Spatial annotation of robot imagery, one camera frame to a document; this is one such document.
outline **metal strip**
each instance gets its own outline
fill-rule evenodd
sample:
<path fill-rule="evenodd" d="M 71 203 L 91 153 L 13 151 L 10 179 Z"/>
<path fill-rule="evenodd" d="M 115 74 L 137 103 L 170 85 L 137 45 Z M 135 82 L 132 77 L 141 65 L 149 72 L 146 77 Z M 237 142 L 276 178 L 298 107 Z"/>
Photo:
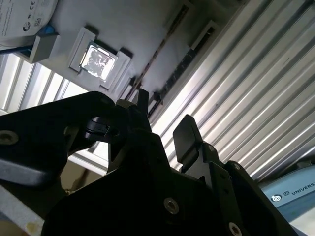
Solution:
<path fill-rule="evenodd" d="M 21 101 L 20 101 L 19 106 L 18 106 L 18 111 L 23 110 L 27 107 L 28 100 L 31 96 L 32 89 L 35 86 L 35 82 L 37 80 L 37 77 L 38 77 L 38 74 L 39 74 L 41 67 L 42 67 L 42 65 L 40 65 L 38 63 L 33 64 L 31 72 L 30 72 L 29 77 L 28 77 L 27 84 L 26 84 L 25 89 L 23 91 Z"/>
<path fill-rule="evenodd" d="M 70 81 L 63 78 L 63 80 L 61 81 L 61 84 L 58 88 L 58 91 L 56 93 L 56 96 L 54 98 L 54 101 L 60 100 L 63 98 L 65 91 L 67 90 L 68 86 L 70 84 Z"/>
<path fill-rule="evenodd" d="M 6 63 L 8 61 L 8 57 L 9 57 L 8 54 L 0 56 L 0 84 L 1 84 L 1 80 L 3 79 L 3 73 L 6 67 Z"/>
<path fill-rule="evenodd" d="M 47 94 L 47 91 L 48 91 L 48 89 L 49 89 L 49 86 L 50 86 L 50 84 L 51 84 L 51 81 L 52 81 L 54 75 L 55 75 L 55 73 L 54 73 L 53 71 L 51 71 L 50 74 L 49 74 L 47 83 L 46 83 L 46 85 L 45 85 L 44 91 L 43 91 L 43 93 L 42 93 L 41 96 L 40 96 L 40 99 L 39 99 L 39 102 L 38 102 L 39 105 L 42 105 L 42 104 L 43 104 L 44 99 L 45 99 L 46 94 Z"/>
<path fill-rule="evenodd" d="M 16 88 L 16 84 L 18 82 L 19 76 L 20 76 L 23 62 L 24 61 L 19 58 L 18 66 L 17 66 L 15 74 L 14 74 L 14 78 L 13 78 L 13 81 L 12 81 L 12 84 L 10 87 L 10 91 L 9 91 L 8 97 L 7 97 L 5 104 L 4 104 L 4 110 L 6 110 L 6 111 L 9 109 L 10 103 L 12 101 L 13 93 L 14 93 L 14 90 Z"/>

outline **corrugated metal wall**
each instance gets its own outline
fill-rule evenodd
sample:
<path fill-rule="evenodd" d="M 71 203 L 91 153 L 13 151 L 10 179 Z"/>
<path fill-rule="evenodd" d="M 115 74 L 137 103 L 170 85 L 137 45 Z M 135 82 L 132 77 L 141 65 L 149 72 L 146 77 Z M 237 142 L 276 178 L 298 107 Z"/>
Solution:
<path fill-rule="evenodd" d="M 193 115 L 221 160 L 255 179 L 315 149 L 315 3 L 251 0 L 153 124 L 173 167 L 172 132 Z"/>
<path fill-rule="evenodd" d="M 0 116 L 85 92 L 41 64 L 29 64 L 14 54 L 0 57 Z M 69 160 L 104 175 L 108 167 L 107 147 L 97 143 Z"/>

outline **white bag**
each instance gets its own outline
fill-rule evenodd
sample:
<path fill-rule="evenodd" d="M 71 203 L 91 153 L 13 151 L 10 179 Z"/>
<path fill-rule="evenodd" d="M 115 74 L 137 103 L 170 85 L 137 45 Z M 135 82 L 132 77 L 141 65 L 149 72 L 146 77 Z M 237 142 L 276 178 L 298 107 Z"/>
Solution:
<path fill-rule="evenodd" d="M 31 45 L 58 0 L 0 0 L 0 49 Z"/>

